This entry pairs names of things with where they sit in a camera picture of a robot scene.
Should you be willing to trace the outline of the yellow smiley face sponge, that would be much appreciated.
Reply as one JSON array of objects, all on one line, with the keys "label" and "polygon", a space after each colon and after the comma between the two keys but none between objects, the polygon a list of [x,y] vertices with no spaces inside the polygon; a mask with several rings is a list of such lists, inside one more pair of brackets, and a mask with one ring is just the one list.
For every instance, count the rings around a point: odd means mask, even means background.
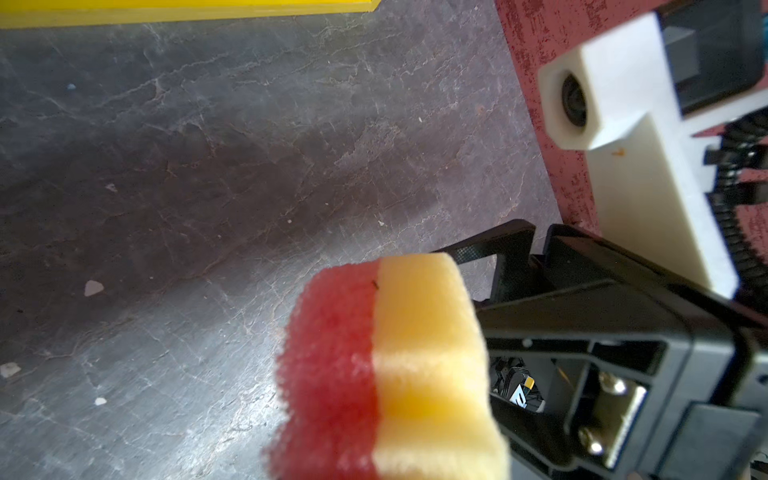
[{"label": "yellow smiley face sponge", "polygon": [[507,479],[489,356],[456,262],[383,257],[318,272],[277,360],[274,479]]}]

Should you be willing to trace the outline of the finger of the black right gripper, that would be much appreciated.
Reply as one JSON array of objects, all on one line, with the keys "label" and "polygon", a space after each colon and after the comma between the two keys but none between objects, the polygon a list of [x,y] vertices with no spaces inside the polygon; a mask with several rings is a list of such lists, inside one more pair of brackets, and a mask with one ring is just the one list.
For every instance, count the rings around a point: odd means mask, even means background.
[{"label": "finger of the black right gripper", "polygon": [[634,254],[574,227],[547,232],[536,312],[718,312],[718,298]]},{"label": "finger of the black right gripper", "polygon": [[530,264],[535,231],[536,226],[526,220],[510,220],[435,253],[446,253],[459,265],[495,256],[491,292],[482,303],[511,302],[537,293]]}]

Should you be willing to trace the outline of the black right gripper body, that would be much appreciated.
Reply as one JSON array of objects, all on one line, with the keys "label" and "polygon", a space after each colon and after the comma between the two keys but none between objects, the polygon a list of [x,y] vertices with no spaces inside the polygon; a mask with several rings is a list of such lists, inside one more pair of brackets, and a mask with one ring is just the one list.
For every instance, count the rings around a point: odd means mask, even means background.
[{"label": "black right gripper body", "polygon": [[736,479],[767,440],[767,319],[675,285],[593,282],[482,307],[494,357],[547,363],[541,412],[493,395],[543,479]]}]

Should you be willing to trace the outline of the yellow shelf pink blue boards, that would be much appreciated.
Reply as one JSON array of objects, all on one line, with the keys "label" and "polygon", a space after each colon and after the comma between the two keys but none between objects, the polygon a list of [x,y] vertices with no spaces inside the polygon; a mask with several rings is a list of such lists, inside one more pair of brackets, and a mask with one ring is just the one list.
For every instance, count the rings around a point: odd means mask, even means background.
[{"label": "yellow shelf pink blue boards", "polygon": [[1,0],[3,29],[364,13],[370,0]]}]

